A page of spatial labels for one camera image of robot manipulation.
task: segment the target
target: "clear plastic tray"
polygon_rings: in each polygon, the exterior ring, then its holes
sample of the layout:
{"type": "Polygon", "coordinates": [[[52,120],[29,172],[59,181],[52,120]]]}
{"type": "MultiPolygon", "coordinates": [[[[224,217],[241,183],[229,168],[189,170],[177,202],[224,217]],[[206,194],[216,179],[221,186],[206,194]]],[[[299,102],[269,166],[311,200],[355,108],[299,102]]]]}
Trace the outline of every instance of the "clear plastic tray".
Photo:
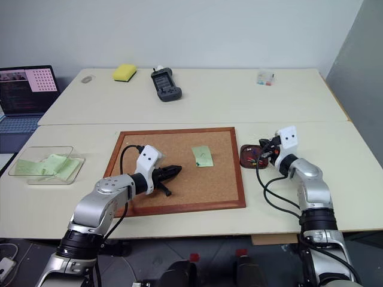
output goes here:
{"type": "Polygon", "coordinates": [[[31,146],[24,150],[8,174],[28,184],[65,185],[74,182],[85,159],[73,146],[31,146]]]}

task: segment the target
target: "laptop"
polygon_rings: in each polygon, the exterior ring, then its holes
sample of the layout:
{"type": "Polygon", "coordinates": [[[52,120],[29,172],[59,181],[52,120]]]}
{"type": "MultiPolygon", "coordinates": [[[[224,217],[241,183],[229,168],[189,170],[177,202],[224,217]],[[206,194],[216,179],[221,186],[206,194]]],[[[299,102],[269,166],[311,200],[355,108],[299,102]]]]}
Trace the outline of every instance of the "laptop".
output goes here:
{"type": "Polygon", "coordinates": [[[19,152],[59,95],[49,65],[0,68],[0,153],[19,152]]]}

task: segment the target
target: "cork board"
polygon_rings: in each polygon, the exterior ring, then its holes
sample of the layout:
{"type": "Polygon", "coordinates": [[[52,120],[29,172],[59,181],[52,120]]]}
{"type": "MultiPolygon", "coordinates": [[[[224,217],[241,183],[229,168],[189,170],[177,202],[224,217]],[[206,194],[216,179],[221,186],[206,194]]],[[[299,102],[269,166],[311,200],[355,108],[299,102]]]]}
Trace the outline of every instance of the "cork board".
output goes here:
{"type": "MultiPolygon", "coordinates": [[[[245,207],[244,188],[233,127],[214,129],[148,130],[121,132],[104,177],[120,174],[120,154],[127,145],[152,145],[165,155],[159,167],[180,165],[182,171],[163,182],[172,191],[137,195],[129,203],[128,216],[245,207]],[[207,145],[213,167],[197,167],[192,147],[207,145]]],[[[124,154],[123,171],[133,174],[138,152],[124,154]]],[[[123,208],[116,217],[122,216],[123,208]]]]}

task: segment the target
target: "black handheld device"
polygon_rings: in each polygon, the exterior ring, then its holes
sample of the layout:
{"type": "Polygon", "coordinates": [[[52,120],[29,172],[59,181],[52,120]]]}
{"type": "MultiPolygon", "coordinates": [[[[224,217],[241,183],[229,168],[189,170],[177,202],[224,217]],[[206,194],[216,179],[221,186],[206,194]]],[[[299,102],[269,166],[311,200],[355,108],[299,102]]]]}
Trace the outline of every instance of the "black handheld device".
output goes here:
{"type": "Polygon", "coordinates": [[[157,95],[162,102],[178,100],[182,96],[182,90],[174,84],[172,74],[170,68],[163,68],[151,73],[157,95]]]}

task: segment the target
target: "laptop keyboard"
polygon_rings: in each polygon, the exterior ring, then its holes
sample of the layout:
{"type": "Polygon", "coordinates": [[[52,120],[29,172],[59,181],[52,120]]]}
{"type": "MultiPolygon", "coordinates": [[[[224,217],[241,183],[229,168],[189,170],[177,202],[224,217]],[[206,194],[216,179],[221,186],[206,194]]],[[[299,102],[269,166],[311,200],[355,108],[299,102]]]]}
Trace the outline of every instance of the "laptop keyboard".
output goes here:
{"type": "Polygon", "coordinates": [[[5,118],[0,121],[0,133],[33,133],[40,117],[5,118]]]}

